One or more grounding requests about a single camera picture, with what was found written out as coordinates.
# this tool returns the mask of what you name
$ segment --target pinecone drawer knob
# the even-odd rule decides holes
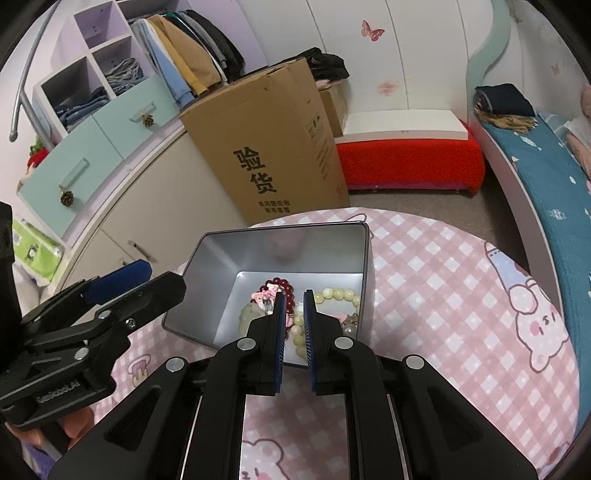
[[[142,115],[142,121],[146,127],[151,127],[154,124],[154,117],[148,113]]]
[[[74,193],[71,190],[60,188],[60,203],[64,207],[71,207],[74,205]]]

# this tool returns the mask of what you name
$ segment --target metal rod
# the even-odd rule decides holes
[[[52,151],[54,148],[54,144],[51,141],[51,138],[49,137],[49,135],[47,134],[45,129],[43,128],[43,126],[41,125],[41,122],[39,121],[39,118],[35,114],[35,111],[33,110],[33,106],[29,102],[29,99],[27,98],[27,94],[25,93],[24,90],[22,91],[22,95],[21,95],[21,103],[22,103],[22,109],[25,110],[25,115],[27,116],[27,118],[31,122],[31,125],[33,126],[33,130],[35,131],[35,133],[37,133],[39,140],[41,140],[41,143],[43,143],[43,146],[47,149],[47,151],[49,151],[49,152]]]
[[[35,41],[33,42],[33,45],[31,46],[31,51],[29,52],[29,56],[27,57],[27,61],[25,62],[25,67],[23,68],[23,71],[22,71],[21,80],[18,83],[17,98],[14,101],[14,110],[12,111],[12,125],[11,125],[11,129],[10,129],[10,134],[8,135],[8,139],[11,142],[14,142],[18,138],[18,117],[19,117],[21,105],[22,105],[25,109],[25,113],[27,114],[31,124],[33,125],[33,128],[35,129],[35,132],[39,136],[39,139],[43,142],[44,146],[50,151],[53,149],[53,143],[51,142],[51,139],[49,138],[49,136],[47,135],[45,130],[43,130],[43,127],[41,126],[41,122],[37,118],[35,112],[33,111],[33,108],[31,107],[31,104],[29,103],[29,101],[27,99],[27,96],[25,94],[25,83],[27,82],[27,77],[29,75],[29,70],[31,69],[31,64],[33,63],[33,58],[35,57],[35,52],[37,51],[37,47],[39,46],[39,43],[41,42],[41,38],[42,38],[43,34],[45,33],[47,25],[49,24],[51,18],[53,17],[53,14],[55,13],[55,11],[60,3],[61,3],[61,0],[57,0],[56,3],[53,4],[50,7],[50,9],[47,11],[47,16],[46,16],[45,20],[43,21],[43,23],[41,24],[39,32],[37,33],[37,37],[35,38]]]

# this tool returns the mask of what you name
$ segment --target cabinet handle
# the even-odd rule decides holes
[[[156,110],[156,105],[154,102],[150,102],[144,108],[136,112],[135,115],[129,117],[133,123],[138,124],[142,122],[146,127],[151,127],[154,124],[154,117],[152,113]]]
[[[60,191],[60,203],[64,207],[71,207],[74,205],[74,193],[71,190],[72,184],[80,178],[80,176],[84,173],[84,171],[90,167],[88,160],[83,158],[81,159],[73,169],[70,170],[68,175],[64,177],[64,179],[58,184],[58,188]]]
[[[146,261],[148,261],[148,262],[151,262],[152,261],[152,257],[148,255],[148,253],[146,252],[146,250],[144,250],[143,248],[141,248],[133,240],[128,240],[127,243],[130,244],[132,247],[134,247],[141,255],[143,255],[144,258],[146,259]]]

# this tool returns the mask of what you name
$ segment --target black cloth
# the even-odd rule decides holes
[[[282,60],[277,65],[302,57],[308,62],[308,67],[310,67],[314,80],[316,81],[330,80],[331,82],[335,82],[349,78],[349,72],[345,68],[345,61],[338,55],[322,53],[322,50],[318,47],[303,51],[295,57]]]
[[[234,44],[228,40],[227,36],[225,36],[224,33],[207,18],[199,15],[197,12],[187,10],[185,13],[203,27],[207,34],[216,43],[222,54],[226,57],[226,68],[223,69],[223,71],[228,78],[228,82],[234,82],[242,77],[244,71],[244,58]]]
[[[535,110],[512,83],[476,87],[474,104],[491,115],[535,116]]]

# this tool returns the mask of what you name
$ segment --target butterfly decal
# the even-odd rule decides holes
[[[372,30],[367,23],[367,20],[364,20],[361,24],[361,36],[369,37],[371,38],[371,41],[378,41],[384,32],[385,30],[383,28],[376,28],[375,30]]]

